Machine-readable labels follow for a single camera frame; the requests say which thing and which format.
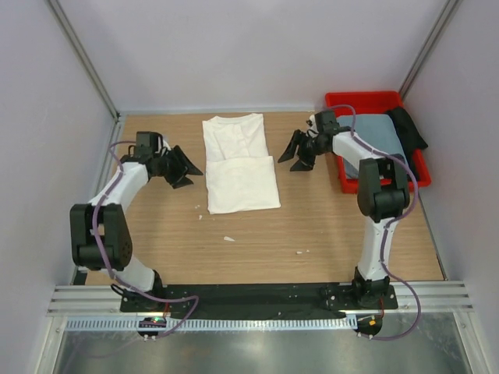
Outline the left aluminium frame post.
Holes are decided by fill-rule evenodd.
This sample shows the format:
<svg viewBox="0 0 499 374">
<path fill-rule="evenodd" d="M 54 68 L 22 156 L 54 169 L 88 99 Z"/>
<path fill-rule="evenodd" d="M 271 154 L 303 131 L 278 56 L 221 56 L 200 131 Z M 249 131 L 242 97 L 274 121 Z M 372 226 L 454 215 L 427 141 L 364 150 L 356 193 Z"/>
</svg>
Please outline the left aluminium frame post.
<svg viewBox="0 0 499 374">
<path fill-rule="evenodd" d="M 115 104 L 113 103 L 108 91 L 106 90 L 104 83 L 102 82 L 94 64 L 90 60 L 85 47 L 83 46 L 80 38 L 77 35 L 73 25 L 71 24 L 69 17 L 66 15 L 60 1 L 58 0 L 47 0 L 45 1 L 47 7 L 53 14 L 57 24 L 61 28 L 63 34 L 65 35 L 67 41 L 73 52 L 75 53 L 77 59 L 79 60 L 83 71 L 87 74 L 88 79 L 94 86 L 97 95 L 101 99 L 104 106 L 107 108 L 111 117 L 115 122 L 119 120 L 120 114 L 117 110 Z"/>
</svg>

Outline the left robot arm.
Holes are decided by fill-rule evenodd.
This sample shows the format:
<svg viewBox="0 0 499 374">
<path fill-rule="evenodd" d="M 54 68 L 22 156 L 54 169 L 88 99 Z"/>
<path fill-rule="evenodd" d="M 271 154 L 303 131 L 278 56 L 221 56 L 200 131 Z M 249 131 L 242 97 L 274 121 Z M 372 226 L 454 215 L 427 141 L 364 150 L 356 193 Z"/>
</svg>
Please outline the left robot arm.
<svg viewBox="0 0 499 374">
<path fill-rule="evenodd" d="M 202 171 L 180 146 L 170 146 L 158 132 L 138 132 L 125 142 L 126 154 L 117 157 L 116 144 L 108 148 L 117 168 L 107 185 L 89 202 L 69 211 L 72 258 L 85 270 L 105 272 L 115 290 L 150 312 L 170 303 L 161 277 L 133 255 L 126 211 L 152 178 L 164 179 L 173 189 L 192 185 Z"/>
</svg>

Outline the red plastic bin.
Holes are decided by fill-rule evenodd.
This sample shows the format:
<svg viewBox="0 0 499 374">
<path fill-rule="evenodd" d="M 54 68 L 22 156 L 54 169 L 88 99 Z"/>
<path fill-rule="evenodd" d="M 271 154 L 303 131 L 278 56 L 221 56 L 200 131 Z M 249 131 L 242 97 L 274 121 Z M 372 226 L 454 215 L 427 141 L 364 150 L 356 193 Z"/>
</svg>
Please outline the red plastic bin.
<svg viewBox="0 0 499 374">
<path fill-rule="evenodd" d="M 398 106 L 404 107 L 402 99 L 395 91 L 326 93 L 324 99 L 328 107 L 339 104 L 351 105 L 358 115 L 385 114 L 386 111 Z M 420 188 L 429 186 L 431 184 L 431 177 L 426 166 L 426 161 L 423 158 L 422 150 L 405 153 L 405 156 L 412 172 L 415 173 L 418 186 Z"/>
</svg>

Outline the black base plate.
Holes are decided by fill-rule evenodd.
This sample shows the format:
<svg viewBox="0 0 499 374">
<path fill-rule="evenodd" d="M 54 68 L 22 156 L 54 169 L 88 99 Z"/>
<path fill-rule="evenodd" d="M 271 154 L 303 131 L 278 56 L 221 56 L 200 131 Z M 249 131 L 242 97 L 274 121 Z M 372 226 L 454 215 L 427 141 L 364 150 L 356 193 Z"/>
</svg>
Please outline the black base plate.
<svg viewBox="0 0 499 374">
<path fill-rule="evenodd" d="M 182 319 L 199 298 L 190 319 L 208 320 L 312 320 L 340 319 L 347 311 L 395 310 L 398 301 L 392 286 L 384 295 L 356 297 L 351 284 L 170 284 L 158 295 L 178 303 L 160 303 L 118 285 L 121 312 L 167 312 Z"/>
</svg>

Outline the right aluminium frame post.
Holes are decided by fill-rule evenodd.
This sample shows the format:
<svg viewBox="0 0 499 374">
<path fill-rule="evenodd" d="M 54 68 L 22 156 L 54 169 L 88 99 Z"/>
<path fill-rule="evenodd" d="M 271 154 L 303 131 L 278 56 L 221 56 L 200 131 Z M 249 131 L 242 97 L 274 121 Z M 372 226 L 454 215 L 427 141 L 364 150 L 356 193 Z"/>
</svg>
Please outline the right aluminium frame post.
<svg viewBox="0 0 499 374">
<path fill-rule="evenodd" d="M 438 13 L 426 39 L 423 42 L 416 58 L 414 59 L 409 72 L 405 76 L 398 94 L 402 100 L 406 99 L 412 86 L 414 85 L 417 77 L 423 71 L 425 64 L 428 62 L 430 56 L 438 45 L 440 39 L 443 37 L 444 32 L 448 28 L 456 12 L 458 11 L 462 0 L 447 0 L 444 6 Z"/>
</svg>

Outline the white t shirt red print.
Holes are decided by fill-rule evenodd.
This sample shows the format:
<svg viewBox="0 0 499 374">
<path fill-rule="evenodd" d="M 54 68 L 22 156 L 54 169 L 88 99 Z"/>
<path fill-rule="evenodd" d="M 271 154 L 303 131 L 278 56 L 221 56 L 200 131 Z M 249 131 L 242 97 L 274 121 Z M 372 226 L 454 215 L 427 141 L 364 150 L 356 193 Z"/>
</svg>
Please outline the white t shirt red print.
<svg viewBox="0 0 499 374">
<path fill-rule="evenodd" d="M 281 206 L 264 116 L 215 116 L 202 122 L 207 209 L 212 215 Z"/>
</svg>

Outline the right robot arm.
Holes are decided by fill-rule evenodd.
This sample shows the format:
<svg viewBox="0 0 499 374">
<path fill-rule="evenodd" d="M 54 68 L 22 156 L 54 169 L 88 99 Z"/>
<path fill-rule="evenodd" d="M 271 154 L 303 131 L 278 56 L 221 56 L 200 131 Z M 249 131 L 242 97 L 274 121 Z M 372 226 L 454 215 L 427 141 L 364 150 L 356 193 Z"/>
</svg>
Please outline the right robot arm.
<svg viewBox="0 0 499 374">
<path fill-rule="evenodd" d="M 293 132 L 278 162 L 297 157 L 290 170 L 311 171 L 318 156 L 332 153 L 356 168 L 357 205 L 366 226 L 361 258 L 347 295 L 358 307 L 374 309 L 388 296 L 393 277 L 388 265 L 391 243 L 398 222 L 413 208 L 409 182 L 416 179 L 402 158 L 360 137 L 356 111 L 350 105 L 347 108 L 352 111 L 349 125 L 337 120 L 336 107 L 311 115 L 309 128 Z"/>
</svg>

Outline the aluminium frame post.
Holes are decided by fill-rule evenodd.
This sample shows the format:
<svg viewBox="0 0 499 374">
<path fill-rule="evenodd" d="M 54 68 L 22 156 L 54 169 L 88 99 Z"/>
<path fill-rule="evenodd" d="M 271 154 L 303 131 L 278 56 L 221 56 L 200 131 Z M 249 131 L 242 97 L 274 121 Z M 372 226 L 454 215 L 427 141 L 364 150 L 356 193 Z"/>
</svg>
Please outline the aluminium frame post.
<svg viewBox="0 0 499 374">
<path fill-rule="evenodd" d="M 104 83 L 102 82 L 94 64 L 90 60 L 85 47 L 83 46 L 80 38 L 77 35 L 73 25 L 71 24 L 69 17 L 66 15 L 60 1 L 58 0 L 47 0 L 45 1 L 47 7 L 53 14 L 57 24 L 61 28 L 63 34 L 65 35 L 67 41 L 73 52 L 75 53 L 77 59 L 79 60 L 83 71 L 87 74 L 88 79 L 94 86 L 97 95 L 101 99 L 104 106 L 107 108 L 111 117 L 115 122 L 119 120 L 120 114 L 117 110 L 115 104 L 113 103 L 108 91 L 106 90 Z"/>
<path fill-rule="evenodd" d="M 409 72 L 405 76 L 398 94 L 402 100 L 406 99 L 412 86 L 414 85 L 417 77 L 423 71 L 425 64 L 428 62 L 430 56 L 438 45 L 440 39 L 443 37 L 444 32 L 448 28 L 456 12 L 458 11 L 462 0 L 447 0 L 444 6 L 438 13 L 426 39 L 423 42 L 416 58 L 414 59 Z"/>
</svg>

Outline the grey folded t shirt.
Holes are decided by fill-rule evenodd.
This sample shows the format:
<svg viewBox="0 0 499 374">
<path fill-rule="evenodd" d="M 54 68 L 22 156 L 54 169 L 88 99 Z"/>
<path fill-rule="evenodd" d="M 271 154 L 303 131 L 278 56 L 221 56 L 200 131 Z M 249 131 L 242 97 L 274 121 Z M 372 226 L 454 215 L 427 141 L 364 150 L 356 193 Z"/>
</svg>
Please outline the grey folded t shirt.
<svg viewBox="0 0 499 374">
<path fill-rule="evenodd" d="M 388 115 L 356 115 L 355 131 L 365 143 L 407 162 L 393 121 Z"/>
</svg>

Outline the black t shirt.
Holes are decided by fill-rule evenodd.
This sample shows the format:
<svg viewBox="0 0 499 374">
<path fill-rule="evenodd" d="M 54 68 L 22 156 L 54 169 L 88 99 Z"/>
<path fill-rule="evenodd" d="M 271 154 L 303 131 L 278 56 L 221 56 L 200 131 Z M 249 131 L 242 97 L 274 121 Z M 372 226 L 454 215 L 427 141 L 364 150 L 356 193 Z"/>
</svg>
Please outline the black t shirt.
<svg viewBox="0 0 499 374">
<path fill-rule="evenodd" d="M 427 142 L 419 134 L 412 117 L 403 107 L 398 106 L 386 111 L 385 114 L 392 120 L 405 153 L 412 153 L 415 150 L 425 150 L 428 147 Z"/>
</svg>

